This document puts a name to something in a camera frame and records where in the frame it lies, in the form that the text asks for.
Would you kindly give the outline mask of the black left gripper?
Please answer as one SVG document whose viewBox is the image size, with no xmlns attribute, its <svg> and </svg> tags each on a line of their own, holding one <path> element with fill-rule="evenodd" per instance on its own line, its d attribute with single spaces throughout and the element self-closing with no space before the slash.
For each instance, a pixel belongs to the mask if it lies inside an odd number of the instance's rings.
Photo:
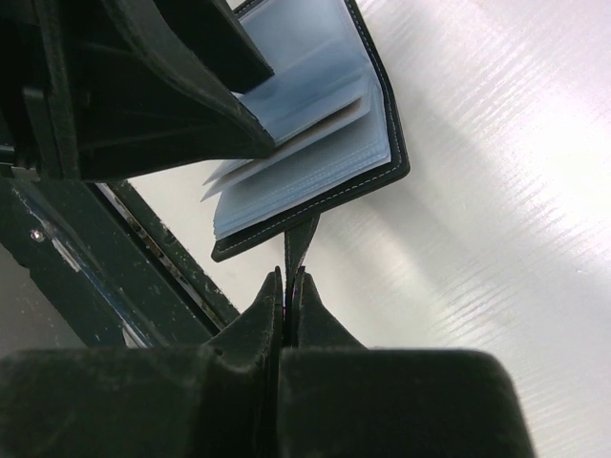
<svg viewBox="0 0 611 458">
<path fill-rule="evenodd" d="M 273 153 L 162 2 L 1 3 L 3 176 L 114 181 Z"/>
</svg>

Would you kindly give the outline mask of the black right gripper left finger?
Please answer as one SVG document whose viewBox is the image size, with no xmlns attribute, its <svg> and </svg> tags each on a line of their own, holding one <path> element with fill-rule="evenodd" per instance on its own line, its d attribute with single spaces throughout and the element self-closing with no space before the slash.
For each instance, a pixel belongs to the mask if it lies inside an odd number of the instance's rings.
<svg viewBox="0 0 611 458">
<path fill-rule="evenodd" d="M 274 457 L 283 281 L 209 342 L 1 362 L 5 457 Z"/>
</svg>

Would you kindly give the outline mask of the black leather card holder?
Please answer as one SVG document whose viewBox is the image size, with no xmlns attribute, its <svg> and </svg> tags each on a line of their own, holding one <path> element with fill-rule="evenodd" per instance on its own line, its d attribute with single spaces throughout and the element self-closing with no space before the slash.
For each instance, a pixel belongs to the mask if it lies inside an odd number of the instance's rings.
<svg viewBox="0 0 611 458">
<path fill-rule="evenodd" d="M 275 150 L 226 160 L 207 179 L 218 262 L 411 168 L 388 74 L 355 2 L 246 1 L 236 14 L 274 70 L 241 101 Z"/>
</svg>

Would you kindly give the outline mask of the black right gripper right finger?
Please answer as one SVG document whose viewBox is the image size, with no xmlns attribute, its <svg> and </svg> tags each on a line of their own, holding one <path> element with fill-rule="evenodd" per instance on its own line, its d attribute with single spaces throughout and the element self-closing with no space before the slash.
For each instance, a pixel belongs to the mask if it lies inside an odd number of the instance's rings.
<svg viewBox="0 0 611 458">
<path fill-rule="evenodd" d="M 532 457 L 504 366 L 471 349 L 368 349 L 324 307 L 305 269 L 280 357 L 283 457 Z"/>
</svg>

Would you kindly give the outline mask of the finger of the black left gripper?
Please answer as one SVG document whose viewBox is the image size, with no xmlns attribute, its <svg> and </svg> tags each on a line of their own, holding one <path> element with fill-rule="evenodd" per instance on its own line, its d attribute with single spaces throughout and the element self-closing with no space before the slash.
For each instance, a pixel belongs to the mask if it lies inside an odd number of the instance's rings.
<svg viewBox="0 0 611 458">
<path fill-rule="evenodd" d="M 231 92 L 245 94 L 274 75 L 225 1 L 167 0 L 161 3 L 161 15 Z"/>
</svg>

